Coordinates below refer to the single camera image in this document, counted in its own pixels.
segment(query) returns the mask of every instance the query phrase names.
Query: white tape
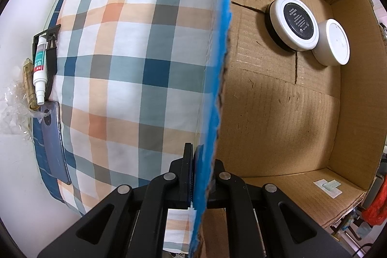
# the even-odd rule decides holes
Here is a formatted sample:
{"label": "white tape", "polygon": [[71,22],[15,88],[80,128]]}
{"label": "white tape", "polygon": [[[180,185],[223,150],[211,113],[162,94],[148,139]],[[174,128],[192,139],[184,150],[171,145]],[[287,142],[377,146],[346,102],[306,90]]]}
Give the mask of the white tape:
{"label": "white tape", "polygon": [[320,179],[317,182],[314,182],[317,187],[320,187],[326,194],[328,194],[332,198],[336,198],[338,195],[342,193],[342,191],[336,187],[341,185],[338,181],[330,181],[327,182],[325,179]]}

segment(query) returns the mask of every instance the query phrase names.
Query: gray device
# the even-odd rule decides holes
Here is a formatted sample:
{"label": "gray device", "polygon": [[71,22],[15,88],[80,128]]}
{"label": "gray device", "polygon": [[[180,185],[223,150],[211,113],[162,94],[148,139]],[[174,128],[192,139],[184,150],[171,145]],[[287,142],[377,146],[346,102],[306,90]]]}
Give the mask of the gray device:
{"label": "gray device", "polygon": [[68,174],[60,132],[59,103],[45,101],[40,107],[41,112],[48,113],[50,110],[51,113],[41,121],[48,166],[53,177],[69,185],[71,184],[71,180]]}

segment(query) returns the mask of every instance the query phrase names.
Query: jar lid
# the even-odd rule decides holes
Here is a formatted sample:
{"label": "jar lid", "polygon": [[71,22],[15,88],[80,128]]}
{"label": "jar lid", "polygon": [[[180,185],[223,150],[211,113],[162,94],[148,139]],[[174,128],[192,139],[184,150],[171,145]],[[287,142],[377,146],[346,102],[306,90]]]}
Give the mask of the jar lid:
{"label": "jar lid", "polygon": [[275,0],[266,10],[265,23],[274,41],[286,50],[308,51],[319,40],[317,21],[300,0]]}
{"label": "jar lid", "polygon": [[320,38],[312,50],[315,58],[325,66],[345,65],[350,59],[350,44],[344,29],[334,19],[319,23]]}

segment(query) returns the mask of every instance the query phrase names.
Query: metal screw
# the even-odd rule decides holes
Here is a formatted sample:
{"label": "metal screw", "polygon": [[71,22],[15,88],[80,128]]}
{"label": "metal screw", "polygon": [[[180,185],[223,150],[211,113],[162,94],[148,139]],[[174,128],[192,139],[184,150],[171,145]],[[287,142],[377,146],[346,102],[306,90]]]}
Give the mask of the metal screw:
{"label": "metal screw", "polygon": [[222,172],[219,174],[219,178],[226,181],[227,179],[231,178],[231,174],[229,172]]}
{"label": "metal screw", "polygon": [[165,174],[164,174],[164,179],[165,179],[166,181],[171,181],[171,180],[173,180],[173,179],[175,179],[175,178],[176,178],[175,173],[169,172],[169,173],[165,173]]}
{"label": "metal screw", "polygon": [[277,186],[274,184],[266,184],[265,185],[265,190],[267,192],[276,192],[277,191]]}
{"label": "metal screw", "polygon": [[130,191],[130,187],[128,185],[121,185],[119,186],[117,191],[119,192],[119,194],[127,194]]}

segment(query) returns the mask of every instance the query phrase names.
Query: cardboard box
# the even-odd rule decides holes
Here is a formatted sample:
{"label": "cardboard box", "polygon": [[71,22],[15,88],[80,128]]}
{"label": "cardboard box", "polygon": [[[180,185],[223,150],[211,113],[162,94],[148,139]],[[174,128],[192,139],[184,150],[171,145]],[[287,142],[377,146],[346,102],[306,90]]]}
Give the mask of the cardboard box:
{"label": "cardboard box", "polygon": [[[318,22],[345,29],[347,65],[325,67],[311,51],[270,38],[274,0],[232,0],[229,65],[217,159],[246,183],[276,184],[322,227],[362,200],[387,133],[386,47],[369,0],[302,0]],[[330,197],[314,182],[335,179]]]}

